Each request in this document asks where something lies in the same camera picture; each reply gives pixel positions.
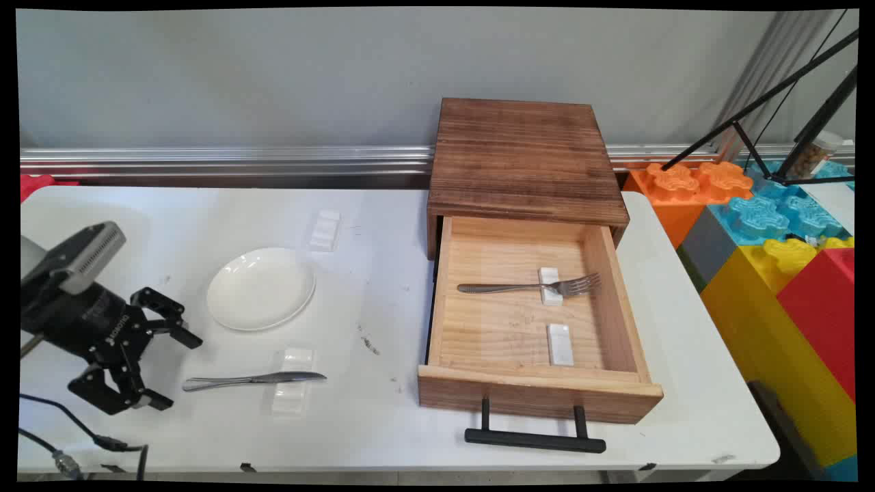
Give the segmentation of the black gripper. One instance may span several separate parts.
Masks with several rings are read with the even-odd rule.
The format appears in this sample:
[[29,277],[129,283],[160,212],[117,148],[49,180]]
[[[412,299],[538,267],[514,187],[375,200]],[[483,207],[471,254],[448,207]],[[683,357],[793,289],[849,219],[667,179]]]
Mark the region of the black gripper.
[[[146,320],[144,309],[159,319]],[[148,287],[125,301],[98,283],[79,294],[65,292],[48,278],[20,283],[22,330],[89,362],[68,390],[110,416],[147,406],[157,411],[172,407],[171,398],[147,388],[140,373],[128,366],[138,367],[150,342],[147,333],[169,334],[188,349],[202,346],[203,340],[188,330],[184,312],[184,305]]]

